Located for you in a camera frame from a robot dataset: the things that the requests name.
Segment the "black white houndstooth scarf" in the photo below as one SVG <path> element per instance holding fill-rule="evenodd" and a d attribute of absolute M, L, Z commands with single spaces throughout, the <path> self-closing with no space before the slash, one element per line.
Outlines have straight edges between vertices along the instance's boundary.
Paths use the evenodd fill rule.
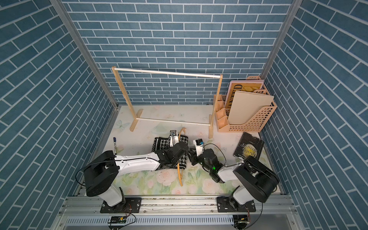
<path fill-rule="evenodd" d="M 179 142 L 181 142 L 181 141 L 188 144 L 188 137 L 182 135 Z M 163 158 L 162 161 L 164 161 L 163 151 L 164 150 L 167 150 L 167 149 L 170 149 L 168 138 L 161 138 L 161 137 L 155 138 L 154 144 L 153 144 L 153 147 L 152 147 L 152 151 L 153 152 L 157 152 L 158 151 L 159 158 L 160 159 Z M 160 165 L 158 166 L 158 168 L 156 169 L 156 171 L 158 171 L 158 170 L 164 170 L 162 168 L 162 166 L 163 166 L 163 163 L 160 163 Z"/>

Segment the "orange wooden clothes hanger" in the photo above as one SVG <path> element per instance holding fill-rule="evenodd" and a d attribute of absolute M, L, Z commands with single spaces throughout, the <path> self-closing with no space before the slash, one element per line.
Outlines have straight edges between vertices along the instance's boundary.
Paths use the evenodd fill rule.
<path fill-rule="evenodd" d="M 186 133 L 186 128 L 183 127 L 180 131 L 179 131 L 179 134 L 178 134 L 178 140 L 181 139 L 181 134 L 182 133 Z M 180 164 L 178 163 L 177 164 L 177 172 L 178 172 L 178 178 L 179 178 L 179 183 L 180 183 L 180 186 L 183 186 L 183 183 L 182 183 L 182 175 L 181 175 L 181 172 L 180 172 Z"/>

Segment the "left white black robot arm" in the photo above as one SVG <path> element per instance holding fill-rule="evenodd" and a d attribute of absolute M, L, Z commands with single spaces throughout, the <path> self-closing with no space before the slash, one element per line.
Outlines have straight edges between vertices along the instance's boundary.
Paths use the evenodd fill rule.
<path fill-rule="evenodd" d="M 113 185 L 117 177 L 133 172 L 170 169 L 188 152 L 188 144 L 182 141 L 169 149 L 144 155 L 121 156 L 111 150 L 105 151 L 82 169 L 86 195 L 98 196 L 113 207 L 124 200 L 122 189 Z"/>

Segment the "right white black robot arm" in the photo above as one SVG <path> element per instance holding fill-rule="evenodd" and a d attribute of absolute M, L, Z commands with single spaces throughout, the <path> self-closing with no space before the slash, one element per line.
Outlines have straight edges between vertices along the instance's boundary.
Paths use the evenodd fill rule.
<path fill-rule="evenodd" d="M 227 199 L 233 210 L 243 208 L 252 200 L 265 203 L 279 184 L 279 177 L 253 156 L 248 156 L 240 164 L 221 164 L 212 149 L 197 155 L 190 149 L 188 157 L 192 165 L 200 164 L 216 183 L 238 180 L 238 186 Z"/>

